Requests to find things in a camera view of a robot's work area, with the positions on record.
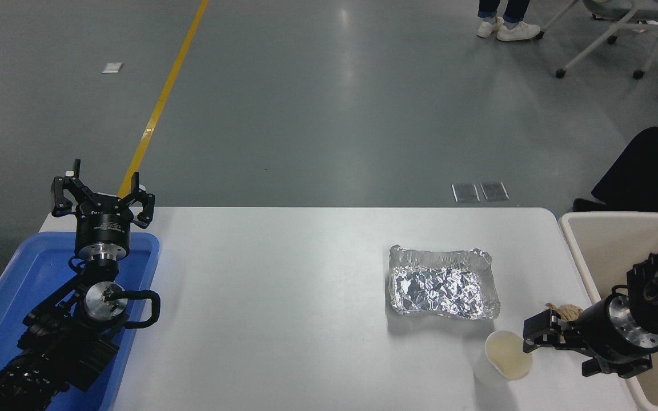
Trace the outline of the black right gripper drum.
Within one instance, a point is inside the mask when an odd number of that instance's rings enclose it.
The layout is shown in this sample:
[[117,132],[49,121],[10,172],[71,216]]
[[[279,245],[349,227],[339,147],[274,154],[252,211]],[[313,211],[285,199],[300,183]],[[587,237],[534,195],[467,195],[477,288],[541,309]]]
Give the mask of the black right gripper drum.
[[608,296],[583,310],[575,328],[590,349],[606,361],[624,361],[627,340],[611,320],[610,308],[617,296]]

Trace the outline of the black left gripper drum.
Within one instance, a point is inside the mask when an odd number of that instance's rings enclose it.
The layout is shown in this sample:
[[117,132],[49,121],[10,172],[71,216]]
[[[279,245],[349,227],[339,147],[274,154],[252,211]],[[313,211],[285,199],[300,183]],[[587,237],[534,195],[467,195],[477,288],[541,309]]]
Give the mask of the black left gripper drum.
[[75,246],[86,248],[94,244],[115,244],[130,247],[131,219],[134,215],[124,205],[113,208],[115,200],[97,200],[95,205],[77,205]]

